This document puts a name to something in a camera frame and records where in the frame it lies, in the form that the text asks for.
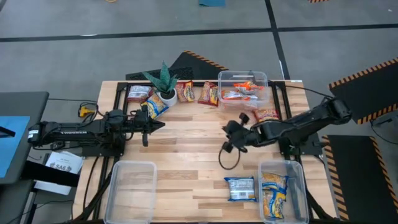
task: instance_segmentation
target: gray floor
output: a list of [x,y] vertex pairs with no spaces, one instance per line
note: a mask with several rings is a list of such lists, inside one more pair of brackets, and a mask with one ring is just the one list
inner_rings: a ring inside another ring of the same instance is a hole
[[[396,0],[271,0],[278,27],[345,26],[398,23]],[[115,34],[175,30],[269,28],[262,0],[227,0],[226,8],[199,7],[186,0],[51,1],[8,0],[0,12],[1,37]],[[397,56],[398,29],[281,32],[290,77],[307,88],[330,93],[328,83]],[[282,79],[272,33],[181,35],[98,40],[1,42],[0,91],[45,90],[53,98],[95,100],[103,80],[171,65],[192,50],[232,70],[259,70]],[[310,106],[321,97],[307,93]],[[43,120],[79,121],[79,103],[50,101]],[[388,139],[397,127],[377,128]],[[374,135],[368,124],[329,126],[323,134]],[[398,193],[398,147],[377,138]],[[39,157],[41,152],[32,151]],[[43,203],[53,195],[40,198]],[[37,210],[34,223],[62,222],[70,204]]]

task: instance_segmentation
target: potted plant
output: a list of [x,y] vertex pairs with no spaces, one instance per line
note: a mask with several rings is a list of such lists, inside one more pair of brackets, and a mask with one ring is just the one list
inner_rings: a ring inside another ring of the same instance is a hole
[[147,72],[142,73],[154,86],[156,87],[156,94],[167,106],[173,106],[177,103],[177,91],[175,85],[177,84],[176,75],[170,77],[169,69],[163,62],[160,70],[160,79],[153,77]]

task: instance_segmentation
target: wooden tabletop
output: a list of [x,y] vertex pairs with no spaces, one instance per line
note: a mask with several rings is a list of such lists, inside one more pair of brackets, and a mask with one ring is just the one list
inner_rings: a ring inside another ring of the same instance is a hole
[[[102,83],[98,97],[99,110],[104,113],[113,109],[117,81]],[[286,81],[287,85],[301,86],[301,82]],[[195,99],[201,88],[194,88]],[[308,110],[304,90],[287,88],[290,109],[293,115]],[[282,117],[285,119],[282,95],[279,93]],[[139,107],[130,103],[129,111]],[[274,109],[272,96],[264,108]],[[135,134],[126,144],[121,160],[152,161],[157,166],[157,191],[153,222],[261,222],[259,204],[256,202],[229,202],[229,189],[224,177],[257,177],[257,164],[265,160],[282,160],[278,144],[266,147],[248,147],[241,155],[239,165],[233,170],[224,170],[218,164],[218,152],[224,141],[221,129],[229,120],[238,120],[241,111],[225,113],[219,108],[193,103],[177,103],[169,108],[159,121],[166,125],[148,137],[149,147],[142,146],[142,135]],[[248,112],[255,123],[254,116]],[[237,159],[237,150],[222,153],[225,166],[232,166]],[[94,157],[86,158],[80,174],[73,214],[83,209],[83,197]],[[323,164],[313,156],[302,156],[308,190],[315,200],[331,216],[336,215]],[[86,204],[97,191],[100,178],[101,157],[91,178]],[[110,160],[110,171],[113,160]],[[99,217],[104,217],[108,191],[105,192]]]

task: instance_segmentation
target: green leaves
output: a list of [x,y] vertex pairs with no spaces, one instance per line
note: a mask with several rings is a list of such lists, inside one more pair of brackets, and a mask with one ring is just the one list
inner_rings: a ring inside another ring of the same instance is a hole
[[160,79],[153,77],[151,74],[147,72],[142,73],[145,78],[147,78],[151,83],[154,84],[156,89],[159,92],[169,94],[170,91],[174,89],[177,84],[178,78],[175,78],[177,75],[174,75],[170,78],[169,69],[167,68],[166,63],[162,63],[162,69],[160,70]]
[[162,69],[160,70],[160,80],[162,81],[162,83],[170,83],[170,73],[164,61],[162,63]]

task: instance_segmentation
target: snack package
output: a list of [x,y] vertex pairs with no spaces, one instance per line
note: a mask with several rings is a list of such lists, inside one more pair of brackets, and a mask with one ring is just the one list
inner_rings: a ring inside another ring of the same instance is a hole
[[252,95],[255,94],[258,90],[263,90],[263,86],[257,86],[252,81],[247,81],[245,83],[234,83],[234,86],[244,94]]
[[276,190],[263,190],[262,202],[264,216],[271,218],[284,218],[282,214],[283,202],[286,201],[286,195]]
[[147,101],[141,103],[142,105],[148,106],[148,113],[152,119],[155,119],[169,108],[156,94],[153,94]]
[[279,192],[286,194],[287,190],[287,179],[289,176],[281,176],[277,174],[271,174],[268,172],[262,173],[262,188],[264,190],[278,190]]
[[225,177],[228,182],[230,202],[257,202],[254,177]]
[[178,98],[180,102],[193,102],[195,101],[195,95],[193,94],[193,81],[189,81],[186,83],[177,83],[175,89],[177,91]]
[[257,119],[257,122],[263,122],[268,119],[279,119],[276,110],[254,110],[253,113]]
[[221,97],[224,100],[257,100],[258,97],[255,95],[245,95],[238,91],[223,90],[221,91]]
[[203,85],[198,103],[218,106],[218,86],[206,81]]
[[151,94],[153,94],[153,91],[150,86],[132,86],[130,87],[128,94],[128,102],[143,103],[151,96]]

